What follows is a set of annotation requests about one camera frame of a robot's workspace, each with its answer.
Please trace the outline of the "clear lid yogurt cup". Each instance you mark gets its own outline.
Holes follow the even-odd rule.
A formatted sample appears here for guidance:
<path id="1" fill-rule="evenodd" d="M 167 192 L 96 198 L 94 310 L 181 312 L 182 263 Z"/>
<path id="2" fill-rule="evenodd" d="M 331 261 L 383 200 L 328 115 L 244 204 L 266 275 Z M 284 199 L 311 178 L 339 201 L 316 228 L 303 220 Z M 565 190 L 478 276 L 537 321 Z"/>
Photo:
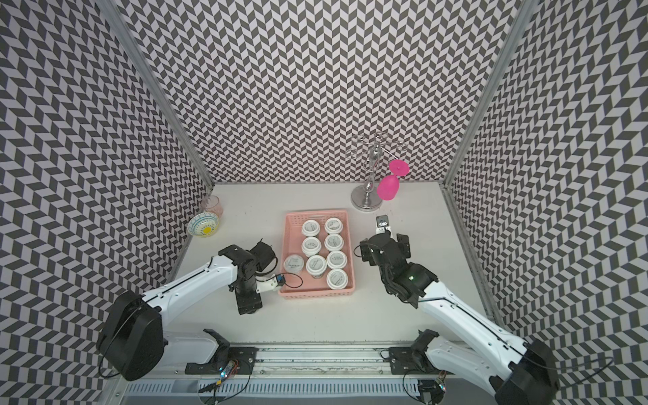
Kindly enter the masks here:
<path id="1" fill-rule="evenodd" d="M 305 260 L 298 254 L 287 256 L 283 261 L 283 270 L 286 273 L 299 274 L 305 266 Z"/>

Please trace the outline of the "red label yogurt cup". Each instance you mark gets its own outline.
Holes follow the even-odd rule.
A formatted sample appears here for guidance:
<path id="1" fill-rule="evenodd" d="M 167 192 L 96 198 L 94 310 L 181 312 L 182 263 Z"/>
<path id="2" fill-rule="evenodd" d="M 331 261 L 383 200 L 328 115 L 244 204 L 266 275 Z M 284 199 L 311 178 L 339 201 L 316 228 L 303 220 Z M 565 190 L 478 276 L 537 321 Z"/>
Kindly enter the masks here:
<path id="1" fill-rule="evenodd" d="M 343 269 L 349 260 L 343 251 L 331 251 L 327 255 L 327 266 L 331 269 Z"/>

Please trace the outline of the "pink perforated plastic basket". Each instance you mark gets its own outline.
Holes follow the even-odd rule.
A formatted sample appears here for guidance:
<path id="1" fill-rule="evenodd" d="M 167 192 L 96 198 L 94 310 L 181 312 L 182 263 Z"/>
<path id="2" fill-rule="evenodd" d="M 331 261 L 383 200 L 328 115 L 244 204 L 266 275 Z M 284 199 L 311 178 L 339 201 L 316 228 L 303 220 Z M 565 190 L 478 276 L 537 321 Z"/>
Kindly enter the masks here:
<path id="1" fill-rule="evenodd" d="M 302 256 L 306 261 L 308 257 L 301 250 L 301 243 L 304 241 L 306 236 L 303 236 L 301 233 L 302 224 L 307 221 L 307 219 L 315 219 L 320 223 L 321 232 L 317 238 L 322 243 L 322 249 L 318 255 L 323 256 L 327 259 L 327 255 L 330 253 L 325 246 L 324 240 L 329 235 L 325 231 L 325 222 L 332 217 L 337 217 L 344 222 L 344 230 L 340 233 L 340 236 L 344 238 L 344 248 L 343 251 L 348 257 L 348 264 L 343 270 L 349 276 L 349 285 L 344 290 L 330 290 L 327 285 L 327 274 L 331 270 L 327 266 L 327 271 L 322 278 L 312 278 L 309 273 L 307 273 L 305 266 L 304 269 L 297 274 L 298 280 L 293 283 L 289 282 L 285 287 L 283 287 L 279 294 L 287 300 L 296 300 L 296 299 L 307 299 L 307 298 L 320 298 L 328 296 L 343 296 L 351 295 L 355 292 L 355 275 L 354 275 L 354 264 L 353 264 L 353 243 L 350 238 L 350 228 L 349 228 L 349 216 L 345 210 L 335 209 L 335 210 L 320 210 L 320 211 L 310 211 L 310 212 L 295 212 L 289 213 L 286 215 L 285 219 L 285 232 L 283 233 L 283 251 L 282 251 L 282 269 L 285 258 L 289 255 L 298 254 Z"/>

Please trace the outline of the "white lid yogurt cup right-near-basket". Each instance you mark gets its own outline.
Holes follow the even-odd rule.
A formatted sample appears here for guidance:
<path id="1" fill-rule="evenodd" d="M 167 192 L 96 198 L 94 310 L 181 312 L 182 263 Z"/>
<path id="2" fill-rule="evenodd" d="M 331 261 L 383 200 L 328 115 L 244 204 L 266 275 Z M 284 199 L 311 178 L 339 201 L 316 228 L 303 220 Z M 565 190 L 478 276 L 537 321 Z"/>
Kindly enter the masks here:
<path id="1" fill-rule="evenodd" d="M 344 238 L 340 234 L 329 234 L 324 240 L 324 246 L 330 252 L 341 251 L 344 245 Z"/>

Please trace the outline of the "green yogurt cup white lid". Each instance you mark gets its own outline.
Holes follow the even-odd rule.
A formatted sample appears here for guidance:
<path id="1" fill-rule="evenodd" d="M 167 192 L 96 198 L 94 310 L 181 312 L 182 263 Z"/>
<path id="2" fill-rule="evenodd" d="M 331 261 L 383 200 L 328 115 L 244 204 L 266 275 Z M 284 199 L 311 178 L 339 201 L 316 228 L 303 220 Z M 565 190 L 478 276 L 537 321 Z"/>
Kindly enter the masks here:
<path id="1" fill-rule="evenodd" d="M 324 228 L 329 235 L 339 235 L 344 230 L 344 222 L 337 217 L 332 217 L 325 222 Z"/>

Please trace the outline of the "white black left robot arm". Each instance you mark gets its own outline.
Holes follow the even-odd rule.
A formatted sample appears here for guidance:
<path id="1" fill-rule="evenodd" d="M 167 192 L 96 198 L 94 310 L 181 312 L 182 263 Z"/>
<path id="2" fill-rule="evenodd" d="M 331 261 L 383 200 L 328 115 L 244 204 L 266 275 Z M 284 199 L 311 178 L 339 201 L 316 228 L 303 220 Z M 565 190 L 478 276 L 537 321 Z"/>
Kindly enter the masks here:
<path id="1" fill-rule="evenodd" d="M 230 342 L 214 329 L 201 333 L 165 329 L 182 313 L 216 290 L 235 293 L 241 315 L 263 306 L 257 276 L 273 260 L 271 249 L 260 245 L 245 250 L 230 245 L 202 267 L 167 285 L 143 294 L 127 291 L 109 309 L 97 339 L 101 355 L 98 373 L 126 381 L 146 376 L 158 366 L 186 364 L 188 374 L 219 374 L 230 360 Z"/>

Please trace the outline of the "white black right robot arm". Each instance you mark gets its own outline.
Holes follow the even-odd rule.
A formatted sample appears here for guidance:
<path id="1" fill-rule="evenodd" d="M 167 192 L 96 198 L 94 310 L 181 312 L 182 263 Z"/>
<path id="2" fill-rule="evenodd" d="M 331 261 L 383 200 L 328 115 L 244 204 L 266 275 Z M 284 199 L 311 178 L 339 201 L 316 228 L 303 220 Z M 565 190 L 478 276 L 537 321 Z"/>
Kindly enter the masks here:
<path id="1" fill-rule="evenodd" d="M 424 266 L 411 263 L 407 237 L 389 231 L 359 243 L 363 261 L 379 269 L 388 295 L 435 318 L 467 347 L 426 329 L 410 347 L 417 371 L 449 371 L 499 404 L 550 404 L 560 389 L 555 356 L 541 341 L 528 343 L 476 312 Z"/>

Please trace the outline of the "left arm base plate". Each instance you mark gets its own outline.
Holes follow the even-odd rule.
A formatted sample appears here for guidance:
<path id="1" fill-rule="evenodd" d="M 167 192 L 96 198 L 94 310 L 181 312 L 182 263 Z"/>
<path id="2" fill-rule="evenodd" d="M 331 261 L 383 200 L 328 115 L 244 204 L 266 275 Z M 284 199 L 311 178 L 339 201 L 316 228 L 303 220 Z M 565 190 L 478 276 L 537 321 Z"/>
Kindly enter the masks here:
<path id="1" fill-rule="evenodd" d="M 254 370 L 258 351 L 258 348 L 251 346 L 217 349 L 216 353 L 206 363 L 187 364 L 184 373 L 186 375 L 217 376 L 225 370 L 229 362 L 234 361 L 237 364 L 238 376 L 249 375 Z"/>

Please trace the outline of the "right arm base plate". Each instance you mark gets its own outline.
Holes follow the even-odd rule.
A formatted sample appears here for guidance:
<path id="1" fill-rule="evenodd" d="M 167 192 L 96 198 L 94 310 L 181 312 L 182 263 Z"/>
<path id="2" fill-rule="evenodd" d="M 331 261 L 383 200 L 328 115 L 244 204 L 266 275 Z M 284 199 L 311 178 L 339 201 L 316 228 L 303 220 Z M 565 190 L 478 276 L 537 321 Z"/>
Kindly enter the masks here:
<path id="1" fill-rule="evenodd" d="M 380 356 L 390 367 L 391 374 L 394 376 L 406 374 L 452 376 L 450 372 L 436 369 L 428 359 L 414 355 L 410 347 L 390 347 L 381 351 Z"/>

